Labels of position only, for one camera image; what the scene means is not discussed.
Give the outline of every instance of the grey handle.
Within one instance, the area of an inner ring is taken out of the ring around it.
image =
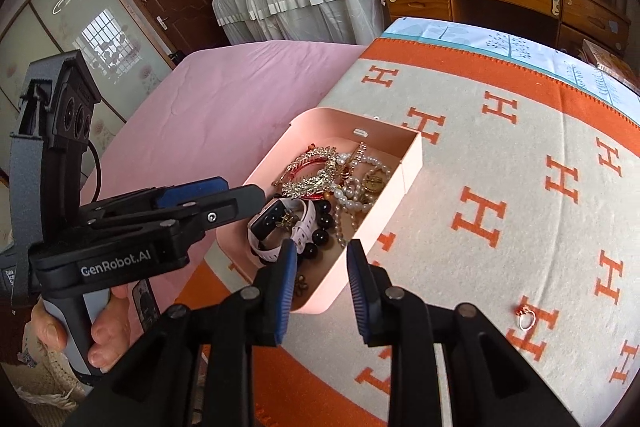
[[[91,325],[107,306],[111,290],[106,288],[76,298],[43,299],[44,308],[65,327],[67,334],[65,355],[76,377],[92,385],[102,372],[88,362],[87,353],[94,344]]]

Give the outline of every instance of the camera lens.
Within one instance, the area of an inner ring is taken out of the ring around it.
[[[82,126],[84,125],[84,109],[82,106],[78,108],[78,113],[76,114],[76,138],[80,137],[80,133],[82,133]]]
[[[76,108],[76,102],[74,99],[70,98],[68,102],[66,102],[65,109],[65,131],[68,131],[71,127],[71,123],[74,121],[74,110]]]
[[[87,138],[89,136],[89,131],[91,129],[91,117],[87,116],[84,119],[84,137]]]

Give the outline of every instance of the pink bed sheet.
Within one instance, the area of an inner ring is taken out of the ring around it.
[[[268,41],[189,55],[104,152],[100,199],[213,176],[222,176],[230,187],[241,185],[289,122],[316,107],[364,49]],[[95,171],[82,190],[83,204],[94,190]],[[161,311],[177,297],[214,239],[212,231],[193,245],[185,268],[151,279]],[[133,306],[129,318],[133,341],[142,333]]]

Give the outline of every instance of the screw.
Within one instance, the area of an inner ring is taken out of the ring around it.
[[[257,299],[260,296],[260,290],[255,286],[245,286],[240,290],[240,296],[245,301],[251,301],[253,299]]]
[[[473,304],[465,302],[464,304],[460,304],[460,306],[458,306],[458,313],[466,319],[472,319],[478,314],[478,309],[473,306]]]
[[[174,304],[166,309],[166,314],[172,319],[184,317],[189,309],[184,304]]]
[[[394,301],[398,301],[404,297],[404,290],[398,286],[389,286],[389,288],[385,290],[385,295]]]

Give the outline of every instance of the white fringe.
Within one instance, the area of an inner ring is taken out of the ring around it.
[[[69,398],[73,390],[66,394],[31,394],[28,391],[24,391],[21,387],[15,387],[14,389],[18,396],[27,403],[52,405],[63,411],[73,411],[78,407],[78,403]]]

